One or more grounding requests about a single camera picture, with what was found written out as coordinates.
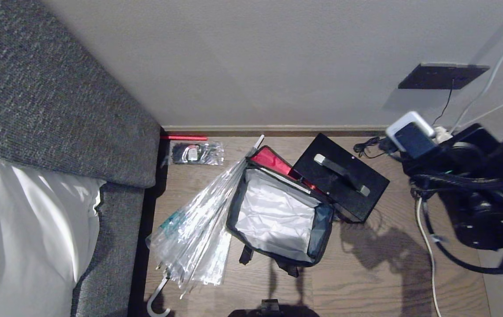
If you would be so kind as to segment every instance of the wooden floor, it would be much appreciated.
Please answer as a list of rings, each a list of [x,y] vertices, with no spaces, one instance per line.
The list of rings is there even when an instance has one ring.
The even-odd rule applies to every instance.
[[[294,164],[308,147],[310,137],[267,137],[271,146]],[[367,138],[332,138],[352,152],[355,143]],[[219,137],[224,143],[225,166],[169,167],[167,189],[155,205],[154,228],[187,203],[215,176],[243,157],[256,138]],[[238,263],[242,243],[232,239],[223,285],[202,285],[189,295],[168,283],[156,311],[169,307],[176,317],[227,317],[234,310],[255,309],[262,299],[306,305],[322,317],[337,316],[436,316],[432,302],[431,265],[414,220],[414,200],[408,179],[398,162],[381,156],[363,160],[391,183],[364,225],[334,223],[324,258],[306,268],[298,279],[286,275],[268,257],[254,254],[244,266]],[[434,197],[429,202],[436,232],[449,241],[448,247],[464,261],[478,265],[475,250],[457,242],[445,210]],[[437,301],[443,317],[489,316],[483,276],[458,267],[433,246],[436,259]],[[153,270],[150,254],[145,299],[162,279]]]

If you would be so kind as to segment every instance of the sofa cushion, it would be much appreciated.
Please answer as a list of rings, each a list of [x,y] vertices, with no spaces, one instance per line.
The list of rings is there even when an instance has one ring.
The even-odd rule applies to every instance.
[[[72,317],[127,315],[144,189],[101,187],[99,237],[93,259],[74,289]]]
[[[151,187],[159,125],[38,0],[0,0],[0,161]]]

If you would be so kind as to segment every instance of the white cable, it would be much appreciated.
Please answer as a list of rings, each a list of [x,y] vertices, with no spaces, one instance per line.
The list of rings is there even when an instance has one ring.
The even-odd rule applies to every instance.
[[[492,112],[497,111],[497,110],[498,110],[498,109],[500,109],[500,108],[503,108],[503,104],[501,104],[500,106],[497,106],[496,108],[494,108],[494,109],[492,109],[492,110],[489,110],[489,111],[485,112],[484,114],[481,114],[480,116],[476,117],[475,119],[469,120],[469,121],[465,122],[464,124],[461,124],[461,126],[466,126],[466,125],[468,125],[468,124],[469,124],[469,123],[471,123],[471,122],[474,122],[474,121],[476,121],[476,120],[479,120],[480,118],[482,118],[482,117],[484,117],[484,116],[487,116],[488,114],[491,114]]]
[[[467,104],[467,106],[465,108],[463,108],[463,112],[461,112],[461,114],[457,118],[457,121],[455,121],[455,124],[451,127],[451,130],[449,131],[449,133],[453,134],[453,131],[455,131],[455,129],[459,126],[459,123],[461,122],[461,120],[463,120],[463,117],[467,114],[467,111],[469,111],[469,109],[475,103],[475,101],[477,101],[479,98],[481,98],[487,92],[487,90],[490,88],[492,81],[495,79],[496,73],[498,72],[502,62],[503,62],[503,54],[502,54],[502,56],[500,56],[498,62],[495,65],[495,68],[492,69],[491,76],[488,79],[488,82],[485,85],[485,88],[483,88],[483,91],[480,92],[479,96],[475,97],[475,99],[473,99],[471,102],[469,102],[469,104]]]
[[[422,237],[424,238],[426,247],[428,248],[429,259],[431,260],[431,290],[433,295],[433,305],[435,306],[437,317],[441,317],[441,313],[439,312],[439,305],[437,304],[437,295],[435,294],[435,261],[433,260],[433,252],[431,251],[431,247],[429,246],[429,241],[426,237],[426,233],[424,232],[424,228],[422,227],[420,209],[422,209],[422,197],[420,197],[420,199],[418,200],[418,207],[416,207],[416,221],[418,221],[418,228],[420,229],[420,233],[422,233]]]
[[[159,286],[155,289],[152,296],[148,299],[148,303],[146,304],[146,310],[148,311],[148,315],[150,315],[151,317],[165,317],[171,311],[171,309],[168,308],[168,309],[165,309],[165,311],[163,313],[154,313],[154,311],[152,309],[152,303],[153,303],[154,299],[161,292],[161,289],[163,289],[163,287],[165,286],[165,283],[167,283],[168,280],[169,279],[166,276],[164,276],[163,279],[161,280],[161,283],[159,283]]]

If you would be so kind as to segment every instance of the white sheet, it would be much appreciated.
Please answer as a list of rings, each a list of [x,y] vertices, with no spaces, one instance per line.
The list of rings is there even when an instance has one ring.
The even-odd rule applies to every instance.
[[[0,317],[69,317],[104,183],[0,163]]]
[[[320,202],[259,170],[246,170],[246,190],[236,229],[258,249],[300,261],[307,255],[314,207]]]

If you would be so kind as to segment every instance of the black equipment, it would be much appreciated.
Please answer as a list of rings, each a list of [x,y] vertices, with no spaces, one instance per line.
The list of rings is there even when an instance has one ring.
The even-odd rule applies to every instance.
[[[239,309],[228,317],[320,317],[305,305],[280,304],[277,299],[263,299],[257,309]]]
[[[401,152],[404,173],[414,197],[422,197],[424,219],[435,236],[426,200],[438,193],[461,243],[474,249],[503,249],[503,142],[479,124],[413,159]],[[449,253],[436,236],[437,247],[452,261],[479,273],[503,274],[497,268],[470,265]]]

